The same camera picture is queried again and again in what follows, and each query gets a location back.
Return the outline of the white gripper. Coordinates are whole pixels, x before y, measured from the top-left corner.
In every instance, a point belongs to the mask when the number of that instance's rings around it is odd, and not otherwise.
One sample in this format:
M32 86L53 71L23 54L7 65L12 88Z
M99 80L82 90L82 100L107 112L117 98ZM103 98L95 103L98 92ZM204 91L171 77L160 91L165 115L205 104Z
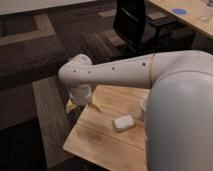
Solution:
M70 100L66 104L66 112L69 113L75 108L75 105L85 106L92 100L91 86L88 84L80 85L70 88L69 93ZM101 110L101 105L98 101L91 101L89 107L94 108L98 111Z

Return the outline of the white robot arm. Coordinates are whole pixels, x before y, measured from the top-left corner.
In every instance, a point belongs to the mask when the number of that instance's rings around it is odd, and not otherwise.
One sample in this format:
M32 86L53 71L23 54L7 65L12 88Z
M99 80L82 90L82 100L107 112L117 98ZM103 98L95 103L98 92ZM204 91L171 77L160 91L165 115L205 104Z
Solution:
M92 100L96 85L144 88L148 171L213 171L213 54L151 53L94 65L79 54L58 71L72 102Z

